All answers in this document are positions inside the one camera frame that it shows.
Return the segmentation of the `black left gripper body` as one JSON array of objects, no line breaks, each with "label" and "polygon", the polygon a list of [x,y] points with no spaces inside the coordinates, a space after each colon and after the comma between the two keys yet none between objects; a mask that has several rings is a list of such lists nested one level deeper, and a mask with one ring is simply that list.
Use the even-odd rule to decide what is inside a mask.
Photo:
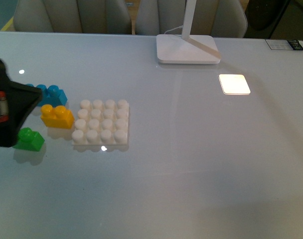
[{"label": "black left gripper body", "polygon": [[11,81],[0,59],[0,147],[17,143],[18,132],[42,100],[42,90]]}]

